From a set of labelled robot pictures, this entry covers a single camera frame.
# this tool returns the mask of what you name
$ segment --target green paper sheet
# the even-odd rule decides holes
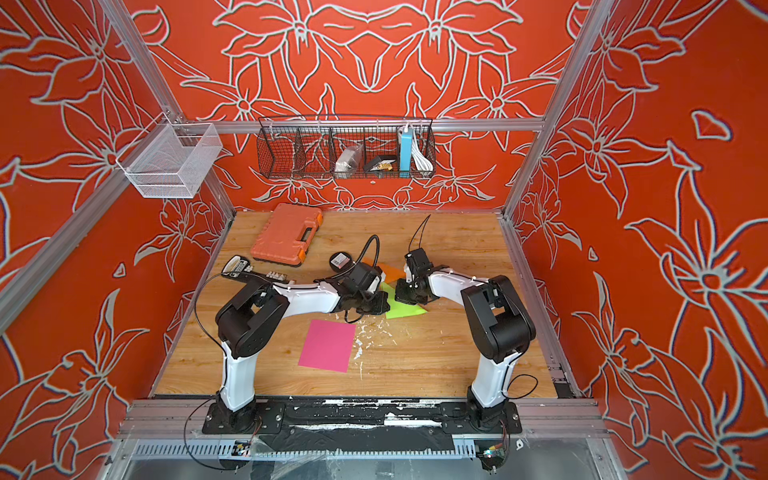
[[[421,315],[427,313],[422,307],[418,305],[406,305],[395,301],[395,289],[382,283],[382,290],[387,292],[386,301],[389,304],[389,312],[386,313],[387,319],[403,318],[404,316]]]

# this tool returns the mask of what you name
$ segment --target pink paper sheet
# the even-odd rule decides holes
[[[346,373],[354,341],[354,325],[312,320],[310,331],[306,333],[299,365]]]

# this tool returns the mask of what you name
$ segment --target red wall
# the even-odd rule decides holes
[[[764,2],[618,2],[516,211],[632,478],[768,468],[764,45]]]
[[[588,2],[185,2],[126,5],[188,118],[543,115]],[[233,203],[335,209],[491,209],[533,133],[439,135],[430,180],[267,180],[255,139],[228,135]]]
[[[159,108],[97,2],[0,5],[0,289]],[[223,229],[193,200],[121,195],[0,343],[0,478],[94,478],[149,393]]]
[[[0,478],[96,476],[223,226],[206,187],[195,200],[123,193],[2,336]]]
[[[0,289],[160,112],[96,5],[0,6]]]

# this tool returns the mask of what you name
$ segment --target wall-mounted wire basket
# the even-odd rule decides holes
[[[259,173],[266,178],[428,178],[435,173],[435,135],[428,118],[396,118],[334,114],[324,120],[295,121],[296,117],[259,119]],[[399,169],[398,128],[409,125],[419,152],[430,170]],[[336,160],[348,147],[362,146],[362,159],[352,173],[336,171]],[[392,170],[364,171],[379,155],[397,155]]]
[[[129,165],[118,163],[144,198],[193,198],[221,151],[221,139],[212,124],[202,135],[177,128],[159,124]]]

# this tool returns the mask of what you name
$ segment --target wooden tabletop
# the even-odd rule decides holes
[[[250,258],[250,248],[269,215],[237,214],[212,273],[219,273],[233,255]],[[313,279],[333,273],[328,264],[332,253],[346,251],[357,258],[373,233],[381,239],[379,263],[401,269],[408,242],[425,217],[424,213],[325,212],[323,225],[301,267],[253,261],[253,269],[262,273],[281,272],[297,283],[311,283]],[[506,275],[518,286],[495,214],[432,213],[422,247],[435,265],[449,265],[457,272],[477,276]],[[372,256],[373,251],[371,247],[369,255]],[[217,311],[242,286],[220,277],[212,280],[200,295],[197,312],[214,337]],[[467,387],[475,378],[480,353],[472,341],[464,307],[439,299],[425,309],[426,314],[401,319],[363,317],[356,323],[347,373],[298,366],[310,321],[343,322],[343,314],[287,317],[259,354],[256,394],[466,397]],[[192,316],[171,354],[156,393],[215,393],[221,384],[221,366],[221,350],[200,331]],[[518,361],[515,374],[518,373],[538,378],[538,387],[531,397],[557,397],[538,341],[534,341]],[[512,384],[509,395],[523,395],[533,385],[532,379],[521,377]]]

